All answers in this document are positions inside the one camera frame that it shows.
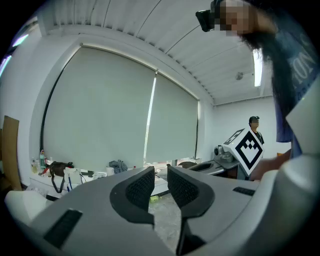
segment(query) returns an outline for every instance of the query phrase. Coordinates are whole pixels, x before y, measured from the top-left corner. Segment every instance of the wall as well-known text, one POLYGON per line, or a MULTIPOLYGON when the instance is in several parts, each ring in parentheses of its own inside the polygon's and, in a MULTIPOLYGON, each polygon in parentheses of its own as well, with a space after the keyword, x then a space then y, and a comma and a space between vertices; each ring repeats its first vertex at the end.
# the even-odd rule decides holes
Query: wall
POLYGON ((200 99, 200 105, 204 105, 199 121, 202 128, 199 130, 201 143, 198 143, 198 151, 201 158, 209 160, 213 146, 212 139, 205 138, 211 136, 210 128, 205 129, 205 126, 213 123, 209 95, 200 86, 193 84, 188 76, 181 74, 173 59, 162 53, 170 60, 160 60, 160 57, 156 56, 160 54, 158 49, 119 31, 110 31, 109 34, 111 38, 88 34, 64 35, 62 31, 42 37, 40 30, 36 28, 13 53, 1 76, 0 126, 3 126, 5 115, 19 120, 18 168, 21 182, 25 185, 30 184, 31 158, 39 157, 41 123, 48 96, 60 72, 79 49, 80 43, 104 46, 145 61, 151 67, 159 68, 160 72, 178 84, 186 85, 188 91, 193 88, 192 92, 200 99))
POLYGON ((196 157, 202 162, 213 159, 215 147, 215 115, 214 107, 207 101, 198 104, 198 138, 196 157))
POLYGON ((214 145, 222 144, 235 131, 248 127, 251 116, 259 116, 257 129, 264 140, 264 158, 273 158, 285 153, 291 143, 276 142, 276 114, 273 97, 251 99, 214 107, 214 145))
POLYGON ((33 30, 25 41, 13 53, 1 76, 0 86, 0 126, 3 126, 4 116, 19 120, 17 138, 18 168, 21 182, 30 184, 31 157, 38 158, 39 134, 42 114, 50 90, 40 91, 45 83, 52 87, 57 74, 59 75, 64 62, 62 54, 77 38, 43 38, 39 29, 33 30), (32 116, 36 102, 41 102, 32 124, 32 116))

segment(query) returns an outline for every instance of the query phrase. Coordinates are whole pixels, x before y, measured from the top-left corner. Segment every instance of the floor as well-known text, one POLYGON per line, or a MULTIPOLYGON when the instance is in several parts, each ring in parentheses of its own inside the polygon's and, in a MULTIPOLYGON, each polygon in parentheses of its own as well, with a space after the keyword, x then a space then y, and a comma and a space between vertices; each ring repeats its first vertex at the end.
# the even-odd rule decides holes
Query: floor
POLYGON ((149 203, 149 213, 154 215, 154 231, 175 253, 180 235, 181 212, 172 195, 166 194, 158 202, 149 203))

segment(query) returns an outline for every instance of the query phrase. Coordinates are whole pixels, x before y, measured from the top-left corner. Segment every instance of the black rubber pad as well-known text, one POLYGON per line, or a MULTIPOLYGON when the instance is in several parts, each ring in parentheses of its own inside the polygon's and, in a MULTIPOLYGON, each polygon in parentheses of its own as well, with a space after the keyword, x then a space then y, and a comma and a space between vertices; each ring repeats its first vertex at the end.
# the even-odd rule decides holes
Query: black rubber pad
POLYGON ((81 216, 82 212, 78 210, 67 210, 48 231, 48 233, 44 235, 44 239, 53 246, 60 248, 76 226, 81 216))
POLYGON ((245 195, 248 195, 248 196, 251 196, 251 197, 256 192, 255 190, 252 190, 252 189, 249 189, 249 188, 240 187, 240 186, 237 186, 236 188, 234 188, 233 191, 241 193, 241 194, 245 194, 245 195))

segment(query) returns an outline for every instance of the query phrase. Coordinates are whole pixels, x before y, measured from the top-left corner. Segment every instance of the machine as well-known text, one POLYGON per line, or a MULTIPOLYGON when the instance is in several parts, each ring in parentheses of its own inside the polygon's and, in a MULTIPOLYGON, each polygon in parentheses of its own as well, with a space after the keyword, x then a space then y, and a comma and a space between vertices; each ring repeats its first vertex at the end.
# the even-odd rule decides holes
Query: machine
MULTIPOLYGON (((319 165, 319 158, 303 155, 266 173, 261 182, 169 166, 168 188, 181 210, 176 254, 278 250, 313 209, 319 165), (262 240, 267 246, 258 246, 262 240)), ((174 255, 154 232, 148 213, 154 175, 148 167, 87 182, 38 215, 31 228, 21 224, 21 229, 45 255, 174 255)))

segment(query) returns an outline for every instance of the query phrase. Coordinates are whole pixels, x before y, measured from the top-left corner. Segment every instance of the dark hair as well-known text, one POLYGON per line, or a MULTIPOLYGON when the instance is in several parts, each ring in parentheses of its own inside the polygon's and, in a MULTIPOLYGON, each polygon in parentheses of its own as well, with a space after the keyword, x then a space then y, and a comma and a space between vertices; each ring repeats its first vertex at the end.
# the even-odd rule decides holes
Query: dark hair
MULTIPOLYGON (((271 18, 281 15, 281 9, 275 7, 273 2, 245 0, 256 8, 263 10, 271 18)), ((240 36, 242 41, 251 49, 261 48, 263 60, 272 63, 272 91, 278 104, 282 123, 288 125, 286 116, 295 106, 295 91, 292 81, 292 69, 287 61, 287 55, 282 46, 275 40, 275 36, 269 33, 254 32, 240 36)))

